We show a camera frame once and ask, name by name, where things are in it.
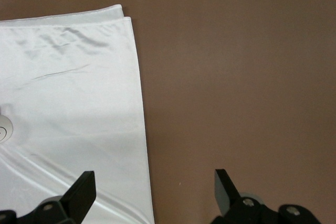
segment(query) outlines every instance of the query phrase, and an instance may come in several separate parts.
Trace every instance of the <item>brown table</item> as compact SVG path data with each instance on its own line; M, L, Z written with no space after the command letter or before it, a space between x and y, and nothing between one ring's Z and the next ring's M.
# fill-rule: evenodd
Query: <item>brown table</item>
M209 223L214 169L272 209L336 212L336 0L0 0L0 19L122 4L156 223Z

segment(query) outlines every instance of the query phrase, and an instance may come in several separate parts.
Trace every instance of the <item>white cloth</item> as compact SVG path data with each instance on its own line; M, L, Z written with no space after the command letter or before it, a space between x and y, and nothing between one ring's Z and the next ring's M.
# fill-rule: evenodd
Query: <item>white cloth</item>
M138 58L120 5L0 22L0 209L18 216L85 170L97 199L83 223L154 223Z

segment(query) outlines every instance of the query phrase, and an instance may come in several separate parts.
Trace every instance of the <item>folded fabric edge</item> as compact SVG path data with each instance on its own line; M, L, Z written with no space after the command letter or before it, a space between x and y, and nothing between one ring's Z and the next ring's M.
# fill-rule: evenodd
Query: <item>folded fabric edge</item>
M90 22L90 23L80 23L80 24L51 24L51 25L14 25L14 26L1 26L0 29L25 29L25 28L47 28L47 27L55 27L55 28L67 28L67 27L89 27L89 26L99 26L99 25L113 25L115 23L124 22L127 20L131 20L130 17L122 17L118 19L112 19L109 21L101 21L101 22Z
M98 10L88 10L85 12L59 14L44 17L22 18L13 20L0 20L0 27L20 27L38 25L66 25L81 24L99 21L109 21L124 17L120 4L112 5Z

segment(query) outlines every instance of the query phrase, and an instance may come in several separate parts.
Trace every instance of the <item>white fabric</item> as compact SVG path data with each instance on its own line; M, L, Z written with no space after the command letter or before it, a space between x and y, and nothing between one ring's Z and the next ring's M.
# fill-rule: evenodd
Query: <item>white fabric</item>
M85 170L83 223L154 223L138 58L121 6L0 23L0 209L25 215Z

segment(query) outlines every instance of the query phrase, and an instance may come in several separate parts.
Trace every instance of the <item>metal bolt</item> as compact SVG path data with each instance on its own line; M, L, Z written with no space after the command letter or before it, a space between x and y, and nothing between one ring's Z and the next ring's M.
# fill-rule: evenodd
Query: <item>metal bolt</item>
M296 207L290 206L290 207L287 207L286 210L287 210L287 212L289 212L292 215L295 215L295 216L300 215L300 212Z
M47 204L43 207L43 211L48 211L52 208L52 204Z
M244 203L246 206L248 206L248 207L252 207L252 206L254 206L254 203L253 203L253 201L252 201L251 199L244 199L244 200L243 200L243 203Z

